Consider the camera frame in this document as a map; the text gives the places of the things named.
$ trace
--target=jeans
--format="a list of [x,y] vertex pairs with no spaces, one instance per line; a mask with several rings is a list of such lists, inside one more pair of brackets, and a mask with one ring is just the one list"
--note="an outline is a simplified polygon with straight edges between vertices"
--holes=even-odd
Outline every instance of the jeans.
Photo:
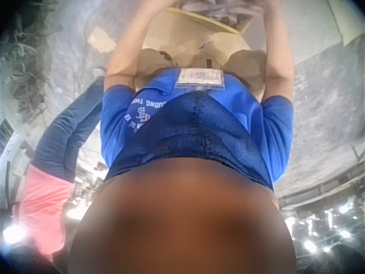
[[100,122],[104,78],[99,77],[51,123],[42,135],[32,165],[73,183],[79,150]]

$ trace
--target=person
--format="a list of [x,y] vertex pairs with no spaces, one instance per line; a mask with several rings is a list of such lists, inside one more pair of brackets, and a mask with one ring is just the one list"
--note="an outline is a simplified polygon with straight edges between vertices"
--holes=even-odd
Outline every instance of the person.
[[97,77],[46,129],[13,210],[31,248],[49,260],[64,247],[62,210],[74,186],[79,150],[100,122],[103,86],[104,77]]
[[295,273],[273,192],[289,161],[293,57],[279,1],[254,2],[265,11],[262,103],[221,70],[161,60],[152,75],[139,71],[151,21],[174,4],[142,1],[108,65],[109,172],[75,235],[70,273]]

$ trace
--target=name badge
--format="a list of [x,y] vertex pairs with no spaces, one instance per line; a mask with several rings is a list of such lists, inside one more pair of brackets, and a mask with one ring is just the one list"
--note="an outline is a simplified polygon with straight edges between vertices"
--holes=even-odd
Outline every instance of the name badge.
[[212,68],[182,68],[177,84],[223,86],[224,76],[221,70]]

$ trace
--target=blue shirt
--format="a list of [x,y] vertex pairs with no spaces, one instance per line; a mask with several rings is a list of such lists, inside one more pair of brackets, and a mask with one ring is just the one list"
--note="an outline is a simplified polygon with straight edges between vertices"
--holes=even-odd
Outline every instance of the blue shirt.
[[226,74],[224,88],[182,88],[179,73],[167,70],[137,94],[127,86],[106,92],[101,136],[108,177],[157,158],[194,156],[218,160],[272,189],[289,161],[291,102],[273,96],[260,104]]

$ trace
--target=id badge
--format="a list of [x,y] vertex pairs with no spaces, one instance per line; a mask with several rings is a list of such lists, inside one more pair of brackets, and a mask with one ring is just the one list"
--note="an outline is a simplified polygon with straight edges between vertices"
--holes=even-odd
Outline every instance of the id badge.
[[194,90],[224,89],[223,71],[212,68],[182,68],[176,87]]

